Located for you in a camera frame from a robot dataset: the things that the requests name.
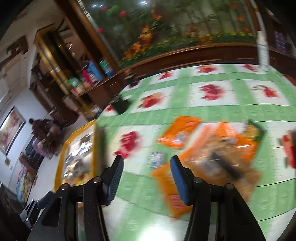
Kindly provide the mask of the small blue-white candy packet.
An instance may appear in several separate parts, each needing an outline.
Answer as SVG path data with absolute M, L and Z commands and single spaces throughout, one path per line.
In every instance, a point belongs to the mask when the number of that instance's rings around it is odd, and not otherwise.
M 163 165 L 164 161 L 164 153 L 163 152 L 153 152 L 149 157 L 149 166 L 151 169 L 157 169 Z

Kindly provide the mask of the framed wall painting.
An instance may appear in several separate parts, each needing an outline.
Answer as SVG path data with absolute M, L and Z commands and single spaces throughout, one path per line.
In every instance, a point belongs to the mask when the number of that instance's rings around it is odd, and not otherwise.
M 14 106 L 1 124 L 1 152 L 7 155 L 26 120 Z

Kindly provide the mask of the large orange biscuit pack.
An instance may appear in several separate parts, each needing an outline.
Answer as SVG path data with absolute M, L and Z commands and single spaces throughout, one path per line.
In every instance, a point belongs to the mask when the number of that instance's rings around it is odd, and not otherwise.
M 167 157 L 166 163 L 153 170 L 151 176 L 157 181 L 170 216 L 180 218 L 183 214 L 190 212 L 192 208 L 186 206 L 179 196 L 171 173 L 170 159 Z

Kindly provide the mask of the black canister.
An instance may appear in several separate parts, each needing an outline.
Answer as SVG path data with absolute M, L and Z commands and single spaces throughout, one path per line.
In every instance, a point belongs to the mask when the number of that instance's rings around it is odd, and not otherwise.
M 128 99 L 123 99 L 120 95 L 116 95 L 111 100 L 110 104 L 114 108 L 115 112 L 120 115 L 127 111 L 130 106 L 130 101 Z

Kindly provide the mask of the white spray bottle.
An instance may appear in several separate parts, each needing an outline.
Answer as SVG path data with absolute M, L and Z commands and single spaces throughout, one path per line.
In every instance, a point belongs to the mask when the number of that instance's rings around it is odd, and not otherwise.
M 269 49 L 268 42 L 265 38 L 264 32 L 257 31 L 257 52 L 259 66 L 262 71 L 269 70 Z

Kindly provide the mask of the orange clear cracker pack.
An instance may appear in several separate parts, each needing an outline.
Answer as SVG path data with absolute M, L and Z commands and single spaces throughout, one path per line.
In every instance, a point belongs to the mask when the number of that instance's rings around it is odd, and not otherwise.
M 238 134 L 229 123 L 206 123 L 182 161 L 209 184 L 233 184 L 248 201 L 260 180 L 259 172 L 251 166 L 255 149 L 255 142 Z

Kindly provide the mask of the yellow snack tray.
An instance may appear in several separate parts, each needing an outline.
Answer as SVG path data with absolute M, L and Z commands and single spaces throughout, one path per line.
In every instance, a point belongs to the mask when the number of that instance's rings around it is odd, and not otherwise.
M 63 144 L 53 191 L 62 184 L 85 184 L 96 173 L 95 144 L 96 122 L 93 120 L 71 134 Z

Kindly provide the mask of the seated person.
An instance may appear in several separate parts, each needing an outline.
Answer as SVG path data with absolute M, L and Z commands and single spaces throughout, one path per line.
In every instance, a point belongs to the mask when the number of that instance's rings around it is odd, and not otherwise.
M 35 137 L 33 142 L 34 150 L 43 157 L 51 159 L 57 155 L 62 144 L 62 128 L 56 120 L 44 118 L 34 120 L 29 119 L 32 126 L 32 134 Z

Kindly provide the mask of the small orange snack bag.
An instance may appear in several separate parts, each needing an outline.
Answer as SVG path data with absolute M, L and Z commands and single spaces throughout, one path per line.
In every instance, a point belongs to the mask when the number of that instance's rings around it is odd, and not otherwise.
M 201 118 L 192 116 L 178 116 L 157 139 L 157 142 L 173 149 L 181 149 L 201 121 Z

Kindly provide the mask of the green-ended cracker packet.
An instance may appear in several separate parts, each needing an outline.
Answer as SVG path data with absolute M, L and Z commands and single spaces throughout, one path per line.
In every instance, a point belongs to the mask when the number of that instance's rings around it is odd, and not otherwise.
M 249 119 L 245 123 L 241 135 L 251 141 L 260 143 L 265 135 L 265 130 L 253 120 Z

